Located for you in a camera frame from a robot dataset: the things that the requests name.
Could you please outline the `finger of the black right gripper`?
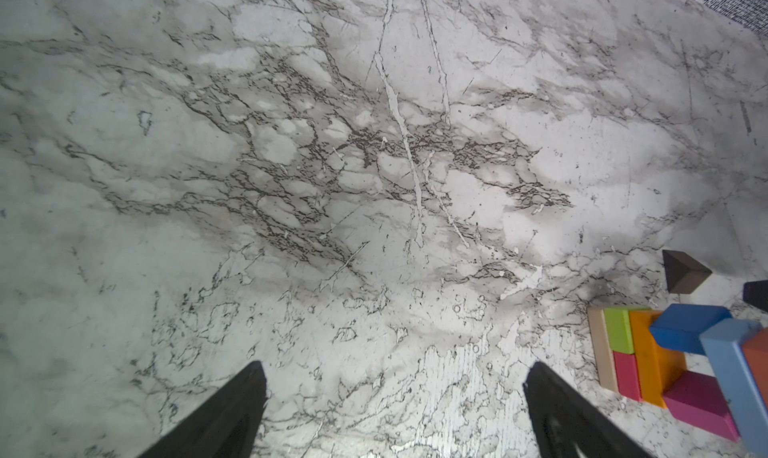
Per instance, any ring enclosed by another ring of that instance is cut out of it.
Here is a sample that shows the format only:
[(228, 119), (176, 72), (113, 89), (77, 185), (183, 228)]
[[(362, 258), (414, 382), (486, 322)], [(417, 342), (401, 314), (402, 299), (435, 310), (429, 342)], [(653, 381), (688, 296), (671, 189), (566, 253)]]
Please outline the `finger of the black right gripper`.
[(768, 312), (768, 281), (752, 281), (743, 285), (743, 302), (765, 313)]

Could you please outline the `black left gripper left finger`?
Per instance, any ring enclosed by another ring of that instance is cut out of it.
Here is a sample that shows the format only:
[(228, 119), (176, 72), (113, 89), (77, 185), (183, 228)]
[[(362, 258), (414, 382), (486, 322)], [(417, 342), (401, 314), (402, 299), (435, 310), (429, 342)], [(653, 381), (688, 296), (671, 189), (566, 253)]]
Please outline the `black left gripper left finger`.
[(266, 391), (262, 364), (253, 361), (140, 457), (249, 457)]

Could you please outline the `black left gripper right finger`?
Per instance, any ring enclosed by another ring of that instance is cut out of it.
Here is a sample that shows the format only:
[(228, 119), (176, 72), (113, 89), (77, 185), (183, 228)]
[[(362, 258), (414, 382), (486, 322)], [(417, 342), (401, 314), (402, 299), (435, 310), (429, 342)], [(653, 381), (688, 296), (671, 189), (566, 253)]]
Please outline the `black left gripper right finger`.
[(534, 363), (523, 388), (542, 457), (649, 455), (545, 363)]

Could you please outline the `red-orange wood block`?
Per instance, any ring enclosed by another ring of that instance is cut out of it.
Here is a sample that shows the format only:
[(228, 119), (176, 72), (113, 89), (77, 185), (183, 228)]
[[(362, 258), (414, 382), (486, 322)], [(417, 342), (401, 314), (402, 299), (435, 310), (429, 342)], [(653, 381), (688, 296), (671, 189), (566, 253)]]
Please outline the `red-orange wood block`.
[(742, 345), (750, 372), (765, 406), (768, 406), (768, 329), (764, 328)]

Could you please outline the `light blue wood block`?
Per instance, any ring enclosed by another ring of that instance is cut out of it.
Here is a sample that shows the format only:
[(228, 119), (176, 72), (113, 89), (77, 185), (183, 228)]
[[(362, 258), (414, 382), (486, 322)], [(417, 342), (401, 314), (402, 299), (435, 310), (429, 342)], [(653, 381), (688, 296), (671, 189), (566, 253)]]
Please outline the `light blue wood block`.
[(763, 329), (753, 320), (727, 318), (700, 335), (700, 342), (749, 452), (767, 456), (767, 408), (742, 345)]

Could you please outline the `dark brown wood block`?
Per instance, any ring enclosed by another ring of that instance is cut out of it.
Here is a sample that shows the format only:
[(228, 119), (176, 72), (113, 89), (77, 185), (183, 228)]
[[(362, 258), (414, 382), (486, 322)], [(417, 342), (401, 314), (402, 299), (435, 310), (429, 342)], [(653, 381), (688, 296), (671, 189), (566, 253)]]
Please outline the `dark brown wood block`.
[(685, 252), (662, 251), (667, 291), (671, 294), (692, 294), (712, 271)]

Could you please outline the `pink wood block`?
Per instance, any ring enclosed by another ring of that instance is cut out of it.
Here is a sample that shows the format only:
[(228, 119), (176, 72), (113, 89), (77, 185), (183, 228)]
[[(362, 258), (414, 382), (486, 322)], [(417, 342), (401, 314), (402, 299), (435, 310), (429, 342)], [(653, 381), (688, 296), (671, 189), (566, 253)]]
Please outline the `pink wood block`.
[(618, 392), (629, 399), (642, 402), (640, 377), (634, 354), (613, 352)]

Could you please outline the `natural beige wood block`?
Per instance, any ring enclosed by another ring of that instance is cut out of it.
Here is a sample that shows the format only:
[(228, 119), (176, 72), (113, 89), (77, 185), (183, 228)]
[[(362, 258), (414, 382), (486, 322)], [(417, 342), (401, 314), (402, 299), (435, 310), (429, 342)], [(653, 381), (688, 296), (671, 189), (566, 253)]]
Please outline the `natural beige wood block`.
[(613, 351), (610, 347), (604, 309), (588, 309), (588, 321), (599, 384), (614, 393), (619, 392)]

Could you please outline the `blue number wood cube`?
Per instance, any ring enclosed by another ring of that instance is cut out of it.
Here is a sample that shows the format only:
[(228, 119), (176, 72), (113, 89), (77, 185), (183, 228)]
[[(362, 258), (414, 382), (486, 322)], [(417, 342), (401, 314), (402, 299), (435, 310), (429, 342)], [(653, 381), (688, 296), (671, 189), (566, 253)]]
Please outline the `blue number wood cube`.
[(672, 304), (653, 322), (649, 330), (661, 348), (704, 355), (700, 335), (730, 318), (731, 312), (722, 306)]

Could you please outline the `orange wood block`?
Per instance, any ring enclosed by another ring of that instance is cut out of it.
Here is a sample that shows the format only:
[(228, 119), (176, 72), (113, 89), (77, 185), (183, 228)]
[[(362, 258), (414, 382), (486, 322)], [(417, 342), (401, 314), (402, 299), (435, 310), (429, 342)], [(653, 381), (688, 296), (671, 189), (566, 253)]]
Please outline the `orange wood block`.
[(660, 347), (651, 334), (650, 327), (661, 314), (634, 310), (629, 312), (629, 321), (642, 399), (667, 408), (663, 395), (687, 371), (687, 364), (682, 352)]

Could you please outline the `lime green wood cube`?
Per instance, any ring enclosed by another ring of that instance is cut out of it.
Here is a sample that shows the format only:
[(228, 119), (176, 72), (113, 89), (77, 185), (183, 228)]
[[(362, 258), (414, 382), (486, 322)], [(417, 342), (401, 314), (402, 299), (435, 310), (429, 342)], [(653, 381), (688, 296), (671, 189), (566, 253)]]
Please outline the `lime green wood cube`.
[(643, 306), (608, 307), (603, 310), (609, 346), (612, 351), (627, 355), (635, 353), (630, 323), (631, 311), (645, 311)]

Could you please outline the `magenta wood cube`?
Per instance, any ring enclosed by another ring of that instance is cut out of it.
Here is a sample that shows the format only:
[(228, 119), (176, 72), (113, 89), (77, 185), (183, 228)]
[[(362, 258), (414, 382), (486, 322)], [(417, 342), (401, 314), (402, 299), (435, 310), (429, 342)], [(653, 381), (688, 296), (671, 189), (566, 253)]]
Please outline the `magenta wood cube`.
[(662, 397), (677, 420), (734, 442), (740, 439), (715, 377), (686, 371)]

